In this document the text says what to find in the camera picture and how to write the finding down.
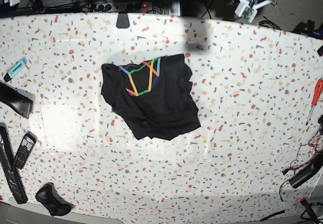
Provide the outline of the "black game controller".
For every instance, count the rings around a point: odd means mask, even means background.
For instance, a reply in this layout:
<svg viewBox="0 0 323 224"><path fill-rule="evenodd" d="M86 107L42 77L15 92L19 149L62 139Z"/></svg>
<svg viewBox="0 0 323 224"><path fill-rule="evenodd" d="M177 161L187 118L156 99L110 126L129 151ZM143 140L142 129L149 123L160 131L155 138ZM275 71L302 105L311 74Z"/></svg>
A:
<svg viewBox="0 0 323 224"><path fill-rule="evenodd" d="M35 198L49 211L51 216L67 215L74 208L72 203L67 202L57 193L53 183L43 185Z"/></svg>

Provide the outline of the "black table clamp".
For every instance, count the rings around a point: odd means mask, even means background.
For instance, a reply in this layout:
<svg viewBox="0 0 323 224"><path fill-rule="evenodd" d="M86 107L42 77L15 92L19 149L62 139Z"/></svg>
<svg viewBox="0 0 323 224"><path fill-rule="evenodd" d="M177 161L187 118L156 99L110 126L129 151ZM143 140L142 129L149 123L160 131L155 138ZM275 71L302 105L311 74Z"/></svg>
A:
<svg viewBox="0 0 323 224"><path fill-rule="evenodd" d="M118 13L116 27L118 29L127 29L130 27L129 17L127 13Z"/></svg>

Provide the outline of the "long black flat bar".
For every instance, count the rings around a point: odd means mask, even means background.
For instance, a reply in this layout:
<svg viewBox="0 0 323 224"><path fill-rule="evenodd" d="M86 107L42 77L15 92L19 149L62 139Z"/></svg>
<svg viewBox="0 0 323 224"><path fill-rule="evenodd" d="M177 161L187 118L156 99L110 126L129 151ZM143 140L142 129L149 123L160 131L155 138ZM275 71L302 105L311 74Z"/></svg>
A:
<svg viewBox="0 0 323 224"><path fill-rule="evenodd" d="M5 124L1 123L1 165L17 204L25 204L28 201L23 183L21 181L19 171L14 166L13 152L8 138L7 129Z"/></svg>

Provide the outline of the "light blue highlighter marker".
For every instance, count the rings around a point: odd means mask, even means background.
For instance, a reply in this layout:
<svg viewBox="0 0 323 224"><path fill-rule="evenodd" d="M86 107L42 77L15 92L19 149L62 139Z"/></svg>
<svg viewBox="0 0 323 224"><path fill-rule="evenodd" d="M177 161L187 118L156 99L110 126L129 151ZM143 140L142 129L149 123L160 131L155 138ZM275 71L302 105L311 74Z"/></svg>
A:
<svg viewBox="0 0 323 224"><path fill-rule="evenodd" d="M22 69L26 67L26 59L22 58L18 60L13 66L10 67L10 69L7 71L7 73L4 76L4 81L7 83L10 80L12 80Z"/></svg>

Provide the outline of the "black T-shirt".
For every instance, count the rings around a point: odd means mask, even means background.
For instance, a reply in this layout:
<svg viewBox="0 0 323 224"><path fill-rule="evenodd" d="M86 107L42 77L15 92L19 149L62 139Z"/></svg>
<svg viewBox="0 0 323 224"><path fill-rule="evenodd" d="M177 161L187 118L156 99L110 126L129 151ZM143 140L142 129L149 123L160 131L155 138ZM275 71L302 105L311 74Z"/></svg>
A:
<svg viewBox="0 0 323 224"><path fill-rule="evenodd" d="M192 71L185 56L157 57L140 64L101 66L101 94L137 140L172 140L200 128L191 97Z"/></svg>

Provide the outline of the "red black tool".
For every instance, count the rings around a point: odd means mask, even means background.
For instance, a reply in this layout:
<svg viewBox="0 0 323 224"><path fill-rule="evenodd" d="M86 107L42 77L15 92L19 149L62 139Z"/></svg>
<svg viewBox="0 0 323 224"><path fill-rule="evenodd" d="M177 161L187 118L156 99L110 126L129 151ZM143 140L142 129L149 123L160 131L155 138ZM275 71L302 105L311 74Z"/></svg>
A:
<svg viewBox="0 0 323 224"><path fill-rule="evenodd" d="M301 198L299 203L305 208L300 216L302 220L312 221L313 223L322 223L322 218L320 218L313 209L315 206L322 207L322 201L309 202L305 198Z"/></svg>

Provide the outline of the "power strip with red switch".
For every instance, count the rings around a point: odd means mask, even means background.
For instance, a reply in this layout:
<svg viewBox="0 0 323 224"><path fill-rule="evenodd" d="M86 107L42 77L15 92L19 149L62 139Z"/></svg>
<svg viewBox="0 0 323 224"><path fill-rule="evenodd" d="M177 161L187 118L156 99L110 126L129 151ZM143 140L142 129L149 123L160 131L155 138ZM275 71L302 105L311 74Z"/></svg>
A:
<svg viewBox="0 0 323 224"><path fill-rule="evenodd" d="M87 7L89 12L142 12L153 9L151 2L98 3Z"/></svg>

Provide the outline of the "red handled screwdriver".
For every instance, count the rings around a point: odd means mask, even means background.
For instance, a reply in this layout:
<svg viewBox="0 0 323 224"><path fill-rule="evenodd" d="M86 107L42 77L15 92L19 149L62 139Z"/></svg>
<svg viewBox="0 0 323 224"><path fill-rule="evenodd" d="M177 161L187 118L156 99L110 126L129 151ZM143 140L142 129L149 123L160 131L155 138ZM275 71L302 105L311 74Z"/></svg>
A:
<svg viewBox="0 0 323 224"><path fill-rule="evenodd" d="M319 79L316 83L316 86L315 86L315 89L314 89L314 95L313 95L313 99L312 99L312 102L311 102L311 109L310 109L310 113L308 115L308 118L306 120L306 126L308 125L309 121L310 121L310 118L311 118L311 115L313 113L313 110L314 110L314 107L317 105L317 102L320 98L320 95L322 93L322 85L323 85L323 80L322 79Z"/></svg>

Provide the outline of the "black remote control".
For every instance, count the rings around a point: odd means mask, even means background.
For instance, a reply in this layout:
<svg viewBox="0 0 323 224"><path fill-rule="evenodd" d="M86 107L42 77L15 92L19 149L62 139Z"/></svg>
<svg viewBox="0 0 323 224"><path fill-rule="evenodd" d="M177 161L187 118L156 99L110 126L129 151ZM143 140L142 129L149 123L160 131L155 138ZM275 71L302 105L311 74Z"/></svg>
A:
<svg viewBox="0 0 323 224"><path fill-rule="evenodd" d="M31 132L27 132L20 143L14 157L14 166L20 170L25 166L29 155L36 144L36 137Z"/></svg>

